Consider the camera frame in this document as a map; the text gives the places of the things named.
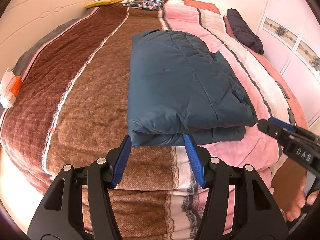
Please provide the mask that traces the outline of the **person's right hand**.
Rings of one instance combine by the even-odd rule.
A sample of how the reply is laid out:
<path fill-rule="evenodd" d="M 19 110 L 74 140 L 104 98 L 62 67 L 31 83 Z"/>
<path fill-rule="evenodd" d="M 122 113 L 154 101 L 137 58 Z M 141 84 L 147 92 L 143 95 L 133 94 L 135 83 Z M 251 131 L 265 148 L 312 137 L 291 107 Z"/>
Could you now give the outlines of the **person's right hand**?
<path fill-rule="evenodd" d="M 291 203 L 289 210 L 285 213 L 285 217 L 287 221 L 293 221 L 297 219 L 301 215 L 301 209 L 305 206 L 305 204 L 313 205 L 317 196 L 319 195 L 319 190 L 314 191 L 308 197 L 305 196 L 303 190 L 306 186 L 306 177 L 303 177 L 300 182 L 298 192 L 295 196 L 295 199 Z"/>

